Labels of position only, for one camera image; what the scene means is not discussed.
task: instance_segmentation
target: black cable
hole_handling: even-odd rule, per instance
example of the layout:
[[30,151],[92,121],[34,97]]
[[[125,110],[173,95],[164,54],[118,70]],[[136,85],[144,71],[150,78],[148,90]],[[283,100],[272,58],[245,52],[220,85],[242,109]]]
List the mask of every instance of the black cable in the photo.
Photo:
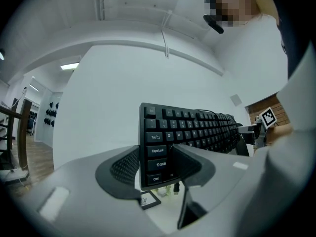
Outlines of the black cable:
[[210,113],[214,113],[215,114],[215,112],[212,112],[212,111],[209,111],[209,110],[203,110],[203,109],[196,109],[196,111],[205,111],[205,112],[210,112]]
[[180,184],[179,184],[179,182],[178,182],[178,183],[175,183],[175,184],[174,184],[173,193],[174,193],[175,195],[178,195],[178,194],[179,194],[179,191],[180,191]]

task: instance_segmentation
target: ceiling light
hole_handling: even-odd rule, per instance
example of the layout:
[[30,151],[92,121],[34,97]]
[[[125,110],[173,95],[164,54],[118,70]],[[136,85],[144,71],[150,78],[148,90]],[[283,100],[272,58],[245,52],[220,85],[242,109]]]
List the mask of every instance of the ceiling light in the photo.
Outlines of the ceiling light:
[[38,89],[36,89],[33,85],[31,85],[31,84],[30,84],[30,86],[31,86],[34,90],[39,91],[39,90],[38,90]]
[[2,48],[0,49],[0,59],[4,60],[4,50]]
[[79,62],[77,62],[77,63],[72,63],[72,64],[67,64],[67,65],[62,65],[62,66],[60,66],[60,67],[62,68],[62,70],[65,70],[65,69],[75,69],[78,65],[79,65]]

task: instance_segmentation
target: black keyboard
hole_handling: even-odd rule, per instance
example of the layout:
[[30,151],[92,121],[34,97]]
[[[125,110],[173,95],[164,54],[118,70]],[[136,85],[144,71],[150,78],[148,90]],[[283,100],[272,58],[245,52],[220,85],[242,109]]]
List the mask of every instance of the black keyboard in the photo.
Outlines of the black keyboard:
[[151,190],[180,181],[172,144],[228,153],[238,142],[231,115],[142,103],[139,119],[140,181]]

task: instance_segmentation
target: wooden floor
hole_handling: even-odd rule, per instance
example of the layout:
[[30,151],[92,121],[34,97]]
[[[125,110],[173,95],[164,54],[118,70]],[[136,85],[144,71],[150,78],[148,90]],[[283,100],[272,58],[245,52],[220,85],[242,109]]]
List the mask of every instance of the wooden floor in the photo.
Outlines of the wooden floor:
[[[53,149],[42,142],[34,142],[34,136],[26,136],[26,150],[29,167],[29,177],[23,184],[7,185],[8,191],[15,197],[27,193],[34,185],[54,172]],[[13,141],[12,154],[18,162],[17,141]]]

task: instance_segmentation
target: ctrl key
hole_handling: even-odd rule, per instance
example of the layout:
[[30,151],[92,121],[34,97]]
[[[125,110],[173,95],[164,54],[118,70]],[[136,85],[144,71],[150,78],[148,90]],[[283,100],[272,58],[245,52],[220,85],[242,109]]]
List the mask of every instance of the ctrl key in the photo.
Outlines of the ctrl key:
[[162,182],[161,174],[147,175],[147,184],[160,184]]
[[155,171],[161,170],[167,167],[167,158],[157,159],[157,160],[149,160],[147,162],[147,170]]

